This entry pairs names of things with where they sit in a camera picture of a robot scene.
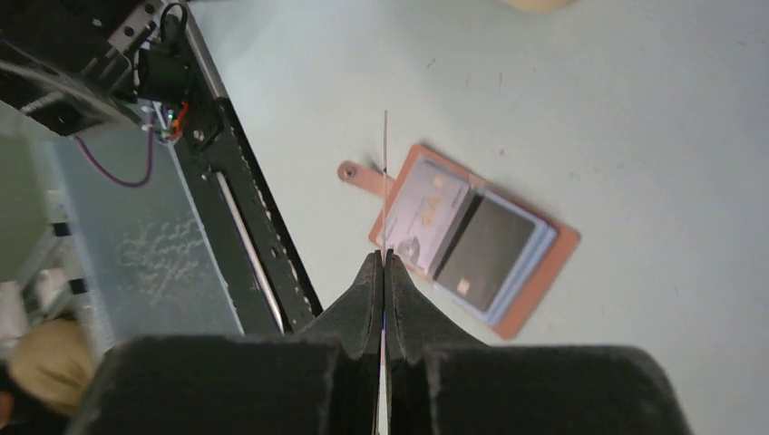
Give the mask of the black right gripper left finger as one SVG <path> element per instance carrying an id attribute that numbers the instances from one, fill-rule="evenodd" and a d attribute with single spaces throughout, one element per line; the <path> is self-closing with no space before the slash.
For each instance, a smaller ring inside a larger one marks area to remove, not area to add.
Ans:
<path id="1" fill-rule="evenodd" d="M 383 262 L 291 335 L 145 335 L 107 352 L 71 434 L 372 434 Z"/>

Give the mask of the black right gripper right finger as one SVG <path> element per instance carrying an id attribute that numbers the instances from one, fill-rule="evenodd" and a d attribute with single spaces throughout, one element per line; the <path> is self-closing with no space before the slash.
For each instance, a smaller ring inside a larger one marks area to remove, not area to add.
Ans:
<path id="1" fill-rule="evenodd" d="M 624 345 L 492 346 L 384 263 L 393 434 L 687 434 L 663 368 Z"/>

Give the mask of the black credit card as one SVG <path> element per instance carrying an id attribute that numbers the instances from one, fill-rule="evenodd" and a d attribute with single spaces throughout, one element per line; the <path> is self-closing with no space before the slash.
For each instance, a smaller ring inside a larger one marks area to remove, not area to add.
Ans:
<path id="1" fill-rule="evenodd" d="M 472 199 L 436 270 L 435 282 L 487 311 L 526 248 L 536 224 L 488 197 Z"/>

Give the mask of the pink leather card holder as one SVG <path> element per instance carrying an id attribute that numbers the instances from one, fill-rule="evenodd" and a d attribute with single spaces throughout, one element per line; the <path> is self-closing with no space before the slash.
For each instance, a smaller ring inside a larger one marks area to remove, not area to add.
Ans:
<path id="1" fill-rule="evenodd" d="M 337 176 L 383 200 L 370 241 L 504 340 L 519 334 L 581 240 L 428 145 L 410 148 L 396 178 L 352 160 Z"/>

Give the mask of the silver VIP credit card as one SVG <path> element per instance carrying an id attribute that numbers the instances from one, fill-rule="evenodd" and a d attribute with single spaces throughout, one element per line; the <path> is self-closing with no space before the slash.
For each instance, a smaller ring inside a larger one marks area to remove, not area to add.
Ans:
<path id="1" fill-rule="evenodd" d="M 387 211 L 386 247 L 416 271 L 428 273 L 468 191 L 459 175 L 418 157 Z"/>

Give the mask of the beige oval card tray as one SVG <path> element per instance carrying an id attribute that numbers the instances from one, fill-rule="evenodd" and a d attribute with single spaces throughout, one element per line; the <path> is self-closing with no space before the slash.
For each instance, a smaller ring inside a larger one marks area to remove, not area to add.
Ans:
<path id="1" fill-rule="evenodd" d="M 527 13 L 549 13 L 575 3 L 575 0 L 501 0 L 502 3 Z"/>

